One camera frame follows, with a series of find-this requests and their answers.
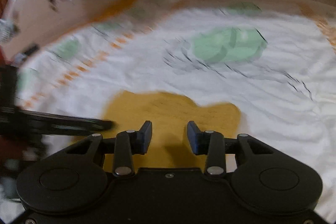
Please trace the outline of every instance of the yellow cloth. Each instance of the yellow cloth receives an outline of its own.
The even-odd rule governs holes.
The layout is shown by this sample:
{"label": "yellow cloth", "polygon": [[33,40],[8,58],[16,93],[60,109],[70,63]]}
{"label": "yellow cloth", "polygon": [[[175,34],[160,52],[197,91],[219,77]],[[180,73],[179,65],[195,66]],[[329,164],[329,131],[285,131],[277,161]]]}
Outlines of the yellow cloth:
{"label": "yellow cloth", "polygon": [[[166,92],[135,94],[124,91],[106,110],[104,119],[115,121],[117,126],[105,132],[112,138],[121,131],[139,130],[146,120],[153,123],[152,141],[146,155],[134,155],[134,167],[152,168],[204,168],[206,156],[195,156],[186,136],[188,121],[195,121],[204,130],[235,137],[240,111],[230,103],[199,107],[186,96]],[[104,170],[112,170],[112,155],[107,155]]]}

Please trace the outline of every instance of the metal bolt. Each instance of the metal bolt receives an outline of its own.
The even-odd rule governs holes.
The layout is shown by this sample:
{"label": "metal bolt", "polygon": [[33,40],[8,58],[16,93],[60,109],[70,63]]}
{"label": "metal bolt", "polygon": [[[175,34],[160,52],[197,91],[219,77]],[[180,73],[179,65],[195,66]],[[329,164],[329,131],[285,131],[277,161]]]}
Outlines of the metal bolt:
{"label": "metal bolt", "polygon": [[174,177],[174,174],[168,173],[168,174],[165,174],[165,177],[168,179],[172,179]]}
{"label": "metal bolt", "polygon": [[222,167],[219,166],[211,166],[207,169],[207,172],[210,175],[220,175],[224,173],[224,169]]}
{"label": "metal bolt", "polygon": [[25,224],[36,224],[35,220],[34,219],[27,219],[25,221]]}
{"label": "metal bolt", "polygon": [[132,169],[127,166],[121,166],[115,169],[115,173],[119,176],[126,176],[132,173]]}

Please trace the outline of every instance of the white fabric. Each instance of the white fabric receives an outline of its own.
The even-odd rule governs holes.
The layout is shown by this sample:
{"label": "white fabric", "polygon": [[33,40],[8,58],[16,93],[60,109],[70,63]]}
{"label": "white fabric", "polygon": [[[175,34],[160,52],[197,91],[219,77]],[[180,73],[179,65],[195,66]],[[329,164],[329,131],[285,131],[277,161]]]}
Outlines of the white fabric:
{"label": "white fabric", "polygon": [[[148,17],[155,22],[168,10],[169,6],[162,3],[165,2],[159,5],[160,15],[151,10],[159,9],[157,4],[151,6],[143,1],[138,5],[146,6],[145,10],[150,11]],[[103,48],[109,53],[106,61],[97,62],[68,85],[52,88],[62,73],[74,67],[71,62],[75,61],[51,65],[51,53],[42,51],[25,68],[43,67],[45,73],[19,97],[23,102],[42,92],[47,95],[34,103],[33,110],[97,118],[122,90],[164,90],[186,95],[199,105],[231,102],[242,112],[238,133],[249,133],[317,170],[324,187],[316,212],[333,223],[336,221],[335,54],[315,23],[300,15],[296,5],[255,4],[262,12],[253,15],[232,14],[226,4],[220,3],[211,8],[195,4],[176,10],[166,20],[157,22],[152,32],[136,32],[134,39],[120,45],[122,49],[109,47],[108,43],[120,33],[132,32],[139,24],[143,25],[143,17],[132,21],[127,12],[119,16],[122,32],[111,31],[107,39],[87,27],[72,36],[81,43],[86,41],[93,52]],[[267,41],[267,47],[256,60],[232,64],[233,70],[221,63],[193,66],[199,61],[196,57],[181,55],[179,41],[188,42],[200,32],[221,27],[256,28]],[[68,139],[48,137],[48,141],[54,152],[66,145]]]}

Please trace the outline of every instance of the bed sheet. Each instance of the bed sheet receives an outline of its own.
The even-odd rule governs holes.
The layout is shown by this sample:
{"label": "bed sheet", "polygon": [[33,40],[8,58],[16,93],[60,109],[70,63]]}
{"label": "bed sheet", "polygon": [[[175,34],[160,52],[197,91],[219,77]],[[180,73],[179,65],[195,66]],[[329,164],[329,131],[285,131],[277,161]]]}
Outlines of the bed sheet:
{"label": "bed sheet", "polygon": [[[101,117],[122,90],[230,102],[248,133],[321,175],[316,212],[336,221],[335,20],[309,6],[138,0],[76,30],[20,71],[18,104]],[[46,137],[53,153],[66,137]]]}

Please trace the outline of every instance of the screw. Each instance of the screw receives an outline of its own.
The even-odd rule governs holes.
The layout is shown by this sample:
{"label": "screw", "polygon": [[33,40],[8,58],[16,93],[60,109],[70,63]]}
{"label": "screw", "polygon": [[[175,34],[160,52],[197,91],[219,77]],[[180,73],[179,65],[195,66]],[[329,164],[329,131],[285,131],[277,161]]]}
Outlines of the screw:
{"label": "screw", "polygon": [[220,175],[224,173],[224,169],[222,167],[219,166],[211,166],[207,169],[207,172],[210,175]]}
{"label": "screw", "polygon": [[168,174],[165,174],[165,177],[168,179],[172,179],[174,177],[174,174],[168,173]]}
{"label": "screw", "polygon": [[115,173],[119,176],[126,176],[132,173],[132,169],[127,166],[121,166],[115,169]]}
{"label": "screw", "polygon": [[36,224],[35,220],[34,219],[27,219],[25,221],[25,224]]}

